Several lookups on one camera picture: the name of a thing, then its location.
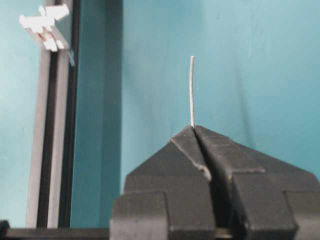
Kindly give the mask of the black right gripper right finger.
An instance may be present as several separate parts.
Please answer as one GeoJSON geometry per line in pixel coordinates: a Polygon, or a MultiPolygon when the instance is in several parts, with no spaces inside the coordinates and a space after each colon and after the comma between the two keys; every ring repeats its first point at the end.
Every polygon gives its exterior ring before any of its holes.
{"type": "Polygon", "coordinates": [[[200,125],[195,134],[245,239],[319,239],[320,182],[313,173],[200,125]]]}

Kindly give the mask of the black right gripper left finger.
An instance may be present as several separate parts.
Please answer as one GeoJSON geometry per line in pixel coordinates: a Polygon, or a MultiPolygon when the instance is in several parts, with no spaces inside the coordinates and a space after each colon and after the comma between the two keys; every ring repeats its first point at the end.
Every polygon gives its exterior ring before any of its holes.
{"type": "Polygon", "coordinates": [[[125,179],[112,208],[112,240],[213,240],[211,174],[185,127],[125,179]]]}

